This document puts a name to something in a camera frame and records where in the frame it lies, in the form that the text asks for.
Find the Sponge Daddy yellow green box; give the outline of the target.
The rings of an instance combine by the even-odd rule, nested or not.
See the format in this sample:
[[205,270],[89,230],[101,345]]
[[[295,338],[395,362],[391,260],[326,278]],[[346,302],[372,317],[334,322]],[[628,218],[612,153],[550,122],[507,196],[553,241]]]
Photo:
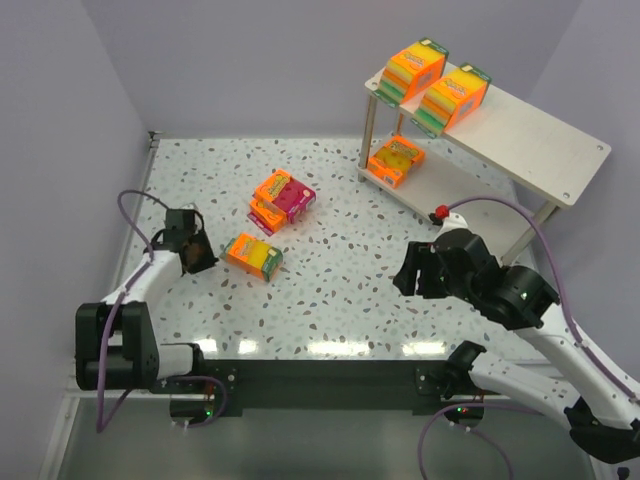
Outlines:
[[281,267],[284,257],[280,249],[247,233],[241,233],[225,246],[222,259],[265,282],[270,282]]

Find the orange Scrub Daddy box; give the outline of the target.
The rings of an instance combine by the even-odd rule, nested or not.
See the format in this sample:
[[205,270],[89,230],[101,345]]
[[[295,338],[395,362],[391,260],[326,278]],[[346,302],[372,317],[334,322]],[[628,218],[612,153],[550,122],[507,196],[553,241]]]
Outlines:
[[287,225],[285,214],[274,213],[261,200],[252,198],[249,207],[248,218],[267,236],[272,236]]

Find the pink Scrub Mommy box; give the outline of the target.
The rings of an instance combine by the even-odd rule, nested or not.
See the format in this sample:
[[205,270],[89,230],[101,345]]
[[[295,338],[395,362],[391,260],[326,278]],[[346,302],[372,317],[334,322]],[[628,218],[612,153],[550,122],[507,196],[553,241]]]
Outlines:
[[316,200],[316,192],[289,172],[277,169],[254,190],[254,197],[294,224]]

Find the Scrub Daddy yellow sponge box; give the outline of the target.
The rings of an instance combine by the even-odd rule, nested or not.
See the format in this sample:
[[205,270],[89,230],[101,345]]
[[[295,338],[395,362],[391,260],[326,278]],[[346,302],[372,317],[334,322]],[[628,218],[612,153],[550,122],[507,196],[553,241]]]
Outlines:
[[425,151],[403,136],[393,136],[367,162],[367,170],[376,178],[395,189],[420,167]]

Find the Sponge Daddy multipack box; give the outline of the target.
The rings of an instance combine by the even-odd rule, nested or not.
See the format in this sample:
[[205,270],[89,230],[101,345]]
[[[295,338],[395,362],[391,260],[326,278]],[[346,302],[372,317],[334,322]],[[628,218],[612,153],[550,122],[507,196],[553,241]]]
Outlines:
[[395,108],[438,80],[448,57],[448,49],[424,37],[387,61],[374,94]]
[[491,83],[484,71],[464,63],[425,90],[411,121],[436,138],[478,109]]

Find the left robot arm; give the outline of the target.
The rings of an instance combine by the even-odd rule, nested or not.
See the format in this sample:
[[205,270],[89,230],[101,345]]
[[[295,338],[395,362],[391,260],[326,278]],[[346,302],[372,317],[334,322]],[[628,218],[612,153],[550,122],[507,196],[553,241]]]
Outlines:
[[165,378],[197,371],[203,353],[193,343],[161,343],[152,313],[185,275],[217,263],[204,219],[194,209],[168,209],[165,226],[144,250],[125,282],[75,315],[75,369],[80,389],[95,391],[99,373],[106,390],[151,389]]

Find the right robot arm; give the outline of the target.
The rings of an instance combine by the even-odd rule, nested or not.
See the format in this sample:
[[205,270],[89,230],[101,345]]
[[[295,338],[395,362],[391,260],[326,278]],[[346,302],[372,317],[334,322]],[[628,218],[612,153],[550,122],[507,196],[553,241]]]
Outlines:
[[577,324],[566,322],[558,293],[536,271],[499,265],[480,236],[458,228],[433,242],[409,242],[393,284],[404,296],[469,303],[531,345],[562,375],[554,380],[464,341],[433,377],[443,397],[471,383],[554,420],[602,462],[638,458],[638,382],[614,366]]

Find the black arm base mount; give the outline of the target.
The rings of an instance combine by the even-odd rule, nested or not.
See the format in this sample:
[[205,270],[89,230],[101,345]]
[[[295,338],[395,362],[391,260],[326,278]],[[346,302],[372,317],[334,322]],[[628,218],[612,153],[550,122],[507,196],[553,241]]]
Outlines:
[[479,388],[442,360],[204,360],[226,388],[223,414],[249,409],[435,411]]

